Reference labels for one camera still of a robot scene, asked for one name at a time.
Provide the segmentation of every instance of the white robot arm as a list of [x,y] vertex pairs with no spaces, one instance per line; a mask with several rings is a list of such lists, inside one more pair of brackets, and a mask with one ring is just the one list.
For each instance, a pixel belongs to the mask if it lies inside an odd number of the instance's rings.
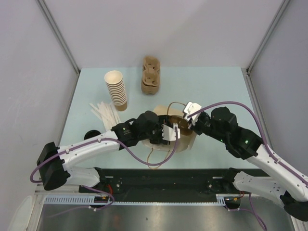
[[[308,221],[306,176],[281,159],[254,132],[238,126],[236,116],[227,107],[214,109],[211,116],[203,110],[196,103],[189,102],[186,105],[183,119],[190,130],[224,143],[229,153],[256,165],[276,181],[256,178],[233,168],[229,169],[224,179],[236,189],[270,199],[295,218]],[[118,124],[111,131],[76,144],[60,147],[54,143],[46,144],[35,170],[39,170],[42,181],[33,180],[35,171],[30,179],[34,183],[42,182],[45,190],[53,190],[64,184],[94,187],[101,181],[100,169],[75,167],[77,163],[99,154],[134,146],[144,139],[168,144],[177,138],[180,138],[180,129],[176,123],[170,123],[167,115],[157,116],[147,111],[137,119]]]

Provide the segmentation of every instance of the table surface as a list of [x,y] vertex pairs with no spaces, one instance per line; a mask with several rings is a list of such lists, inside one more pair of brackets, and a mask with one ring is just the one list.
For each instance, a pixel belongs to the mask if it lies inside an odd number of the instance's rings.
[[[170,102],[188,101],[207,106],[221,101],[238,101],[252,109],[251,101],[239,67],[161,67],[161,85],[156,95],[145,95],[141,91],[141,67],[129,68],[83,68],[69,110],[60,145],[68,145],[83,140],[89,130],[105,132],[102,121],[92,112],[89,103],[101,101],[110,103],[111,99],[104,82],[104,75],[111,70],[123,73],[128,96],[128,108],[118,112],[121,121],[137,118],[139,114],[153,110],[157,105],[168,106]],[[181,105],[172,107],[182,110]],[[241,127],[259,134],[251,115],[242,107],[227,105],[236,114]],[[141,159],[146,160],[150,148],[141,142],[131,150]],[[155,151],[151,163],[158,163],[166,153]],[[84,161],[81,167],[102,168],[148,168],[139,163],[130,154],[121,150],[106,153]],[[257,168],[256,166],[233,157],[225,150],[223,143],[207,137],[197,136],[191,150],[175,153],[160,168]]]

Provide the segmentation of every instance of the stack of paper cups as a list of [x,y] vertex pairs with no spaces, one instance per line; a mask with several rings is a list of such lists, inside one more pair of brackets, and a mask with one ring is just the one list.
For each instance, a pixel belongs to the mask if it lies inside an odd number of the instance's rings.
[[122,73],[119,71],[109,71],[105,75],[105,82],[115,108],[118,111],[124,111],[127,108],[127,96]]

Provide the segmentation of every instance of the red wire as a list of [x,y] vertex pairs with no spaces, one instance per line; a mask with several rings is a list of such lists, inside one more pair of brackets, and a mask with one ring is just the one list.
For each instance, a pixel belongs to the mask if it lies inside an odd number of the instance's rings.
[[112,195],[113,191],[112,191],[110,184],[107,184],[107,187],[109,188],[109,193]]

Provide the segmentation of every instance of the gray wall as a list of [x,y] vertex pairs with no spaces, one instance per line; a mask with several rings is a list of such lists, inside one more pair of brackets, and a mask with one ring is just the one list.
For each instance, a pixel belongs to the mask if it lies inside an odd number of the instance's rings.
[[294,0],[251,73],[274,149],[308,175],[308,1]]
[[77,80],[34,0],[0,3],[0,230],[35,184],[43,145],[57,141]]
[[46,0],[79,67],[247,67],[282,0]]

